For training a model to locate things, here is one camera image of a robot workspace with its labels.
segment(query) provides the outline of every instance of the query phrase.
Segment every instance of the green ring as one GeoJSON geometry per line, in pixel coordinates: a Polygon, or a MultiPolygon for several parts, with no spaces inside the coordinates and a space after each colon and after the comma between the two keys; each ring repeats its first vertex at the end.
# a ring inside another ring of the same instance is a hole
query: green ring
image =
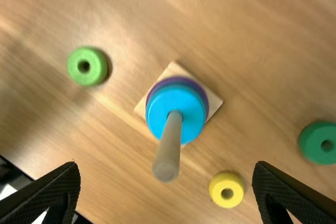
{"type": "Polygon", "coordinates": [[[108,62],[98,49],[81,47],[69,57],[68,72],[79,85],[93,86],[102,83],[108,74],[108,62]]]}
{"type": "Polygon", "coordinates": [[[336,124],[319,122],[308,125],[299,136],[303,155],[314,163],[336,163],[336,124]]]}

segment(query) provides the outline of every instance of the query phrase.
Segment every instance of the yellow ring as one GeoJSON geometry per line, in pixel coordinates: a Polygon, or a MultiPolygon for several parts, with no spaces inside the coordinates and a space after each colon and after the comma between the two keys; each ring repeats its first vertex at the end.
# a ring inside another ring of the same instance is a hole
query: yellow ring
{"type": "Polygon", "coordinates": [[[235,174],[219,173],[210,182],[209,194],[220,207],[233,208],[244,197],[244,184],[235,174]]]}

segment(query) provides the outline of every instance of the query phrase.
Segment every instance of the blue ring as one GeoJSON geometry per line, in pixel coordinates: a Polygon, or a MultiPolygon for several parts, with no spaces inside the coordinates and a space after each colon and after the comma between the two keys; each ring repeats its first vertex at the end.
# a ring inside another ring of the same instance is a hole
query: blue ring
{"type": "Polygon", "coordinates": [[[208,97],[206,96],[205,90],[196,81],[185,76],[172,76],[157,82],[147,95],[146,106],[151,96],[155,92],[157,92],[157,90],[159,90],[162,87],[166,87],[166,85],[172,85],[172,84],[183,84],[196,91],[203,99],[206,108],[206,116],[209,115],[209,101],[208,97]]]}
{"type": "Polygon", "coordinates": [[[157,139],[161,139],[171,111],[180,111],[183,117],[181,144],[195,140],[206,121],[206,109],[201,96],[181,84],[169,85],[157,90],[146,106],[146,122],[157,139]]]}

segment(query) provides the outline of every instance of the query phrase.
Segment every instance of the wood grain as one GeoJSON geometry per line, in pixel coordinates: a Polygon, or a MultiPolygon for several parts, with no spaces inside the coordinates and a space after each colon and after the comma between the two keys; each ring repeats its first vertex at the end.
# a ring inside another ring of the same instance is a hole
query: wood grain
{"type": "Polygon", "coordinates": [[[207,193],[222,170],[250,185],[259,160],[336,200],[335,166],[297,147],[306,124],[336,121],[335,41],[336,0],[0,0],[0,154],[33,178],[75,160],[94,223],[261,223],[250,186],[230,210],[207,193]],[[111,57],[100,87],[67,75],[83,45],[111,57]],[[133,109],[173,60],[226,103],[164,185],[133,109]]]}

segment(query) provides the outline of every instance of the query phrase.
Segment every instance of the ring hole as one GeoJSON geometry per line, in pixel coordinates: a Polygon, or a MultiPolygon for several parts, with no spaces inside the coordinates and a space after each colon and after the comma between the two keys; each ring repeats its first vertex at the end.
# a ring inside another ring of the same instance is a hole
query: ring hole
{"type": "Polygon", "coordinates": [[[231,199],[233,197],[233,191],[231,189],[224,189],[221,193],[224,199],[231,199]]]}
{"type": "Polygon", "coordinates": [[[321,148],[322,148],[323,151],[329,152],[334,148],[334,144],[332,143],[331,140],[324,140],[321,143],[321,148]]]}
{"type": "Polygon", "coordinates": [[[86,60],[83,60],[78,63],[78,70],[81,73],[87,73],[90,71],[90,63],[87,62],[86,60]]]}

